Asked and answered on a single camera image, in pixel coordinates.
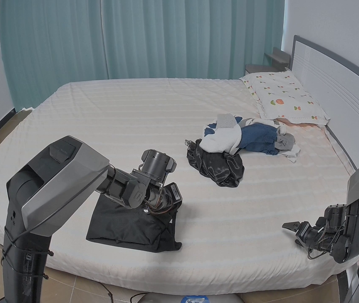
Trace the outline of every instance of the pillowcase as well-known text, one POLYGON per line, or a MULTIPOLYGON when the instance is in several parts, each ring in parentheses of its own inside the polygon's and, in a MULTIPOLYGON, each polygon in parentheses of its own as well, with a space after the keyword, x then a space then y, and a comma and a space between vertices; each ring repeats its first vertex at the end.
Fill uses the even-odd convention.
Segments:
POLYGON ((330 119, 290 70, 251 73, 240 80, 255 99, 262 119, 323 125, 330 119))

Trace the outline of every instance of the folded black garment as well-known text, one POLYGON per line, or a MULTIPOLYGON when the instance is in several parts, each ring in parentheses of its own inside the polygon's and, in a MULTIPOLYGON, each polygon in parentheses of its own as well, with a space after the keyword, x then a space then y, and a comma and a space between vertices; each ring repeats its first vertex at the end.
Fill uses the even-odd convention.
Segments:
POLYGON ((175 219, 181 204, 167 213, 152 215, 141 207, 126 209, 100 195, 86 240, 152 253, 179 250, 182 243, 175 241, 175 219))
POLYGON ((199 147, 202 139, 186 141, 189 164, 218 186, 237 187, 244 174, 244 166, 239 154, 208 153, 199 147))

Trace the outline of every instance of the headboard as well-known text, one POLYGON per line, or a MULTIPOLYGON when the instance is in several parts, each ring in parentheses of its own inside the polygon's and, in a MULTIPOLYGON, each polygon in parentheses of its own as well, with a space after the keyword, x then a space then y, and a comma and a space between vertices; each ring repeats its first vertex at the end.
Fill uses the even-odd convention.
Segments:
POLYGON ((328 130, 359 167, 359 67, 296 35, 290 69, 331 117, 328 130))

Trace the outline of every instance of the curtain fold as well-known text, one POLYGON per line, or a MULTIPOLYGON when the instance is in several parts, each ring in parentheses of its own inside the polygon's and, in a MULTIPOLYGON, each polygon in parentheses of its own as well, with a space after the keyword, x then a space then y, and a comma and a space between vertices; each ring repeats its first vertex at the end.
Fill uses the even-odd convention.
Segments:
POLYGON ((284 0, 0 0, 16 110, 73 81, 244 75, 281 47, 284 0))
POLYGON ((101 0, 109 78, 243 76, 281 47, 284 0, 101 0))
POLYGON ((0 0, 0 42, 17 111, 65 83, 108 78, 101 0, 0 0))

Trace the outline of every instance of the mattress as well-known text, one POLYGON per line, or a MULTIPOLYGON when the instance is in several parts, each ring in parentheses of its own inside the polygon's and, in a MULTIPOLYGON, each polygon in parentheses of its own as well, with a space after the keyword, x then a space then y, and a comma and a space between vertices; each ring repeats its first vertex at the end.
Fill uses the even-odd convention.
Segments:
POLYGON ((218 113, 259 117, 239 80, 130 79, 69 83, 21 122, 0 145, 0 243, 7 216, 6 182, 51 142, 72 135, 130 172, 145 149, 177 161, 167 183, 183 196, 177 252, 151 253, 85 240, 98 199, 94 192, 51 241, 47 265, 135 290, 213 295, 321 284, 358 258, 336 264, 329 255, 308 260, 284 222, 314 224, 328 205, 343 203, 347 160, 324 129, 289 125, 301 148, 296 163, 281 156, 240 152, 237 188, 217 186, 187 161, 185 139, 201 138, 218 113))

